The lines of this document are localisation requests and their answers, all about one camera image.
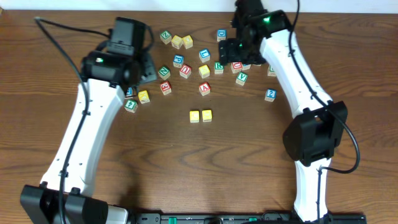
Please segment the green R block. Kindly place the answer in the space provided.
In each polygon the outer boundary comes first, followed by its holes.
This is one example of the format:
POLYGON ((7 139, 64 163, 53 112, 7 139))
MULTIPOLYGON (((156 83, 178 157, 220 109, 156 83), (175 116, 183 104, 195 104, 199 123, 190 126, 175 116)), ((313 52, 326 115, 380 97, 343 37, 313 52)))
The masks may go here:
POLYGON ((224 71, 224 66, 220 62, 215 62, 214 65, 214 73, 215 74, 222 74, 224 71))

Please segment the yellow C block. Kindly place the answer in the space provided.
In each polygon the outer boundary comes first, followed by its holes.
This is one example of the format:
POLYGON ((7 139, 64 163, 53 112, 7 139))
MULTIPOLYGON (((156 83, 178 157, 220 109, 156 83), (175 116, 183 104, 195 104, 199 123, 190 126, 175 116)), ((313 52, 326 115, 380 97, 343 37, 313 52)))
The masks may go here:
POLYGON ((190 111, 190 122, 198 123, 200 121, 200 112, 198 110, 190 111))

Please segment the yellow O block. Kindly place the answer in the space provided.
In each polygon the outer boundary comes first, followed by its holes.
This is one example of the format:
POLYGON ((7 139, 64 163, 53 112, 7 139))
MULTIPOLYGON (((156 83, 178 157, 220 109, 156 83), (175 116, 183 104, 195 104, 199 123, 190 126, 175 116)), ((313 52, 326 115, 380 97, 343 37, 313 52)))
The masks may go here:
POLYGON ((202 118, 203 122, 211 122, 213 119, 212 110, 203 110, 202 118))

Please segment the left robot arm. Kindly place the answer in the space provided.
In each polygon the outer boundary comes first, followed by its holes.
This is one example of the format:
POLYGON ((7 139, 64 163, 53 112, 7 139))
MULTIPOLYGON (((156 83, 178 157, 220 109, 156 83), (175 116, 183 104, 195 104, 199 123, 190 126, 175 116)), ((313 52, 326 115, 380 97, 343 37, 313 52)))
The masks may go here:
POLYGON ((72 117, 47 172, 38 186, 26 185, 20 203, 33 223, 132 223, 125 208, 93 198, 98 162, 113 120, 140 85, 157 75, 143 22, 117 17, 114 27, 73 70, 78 94, 72 117))

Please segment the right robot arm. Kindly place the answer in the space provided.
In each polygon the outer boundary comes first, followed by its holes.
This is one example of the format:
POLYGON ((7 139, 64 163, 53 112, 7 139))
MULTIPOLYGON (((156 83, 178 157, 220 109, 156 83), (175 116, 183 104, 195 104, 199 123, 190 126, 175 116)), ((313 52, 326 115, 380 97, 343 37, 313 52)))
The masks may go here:
POLYGON ((335 117, 346 120, 347 108, 317 82, 284 11, 269 12, 259 0, 236 1, 235 7, 231 25, 236 37, 219 43, 220 63, 268 63, 274 69, 293 117, 282 140, 295 162, 294 212, 301 222, 324 223, 327 167, 343 134, 335 117))

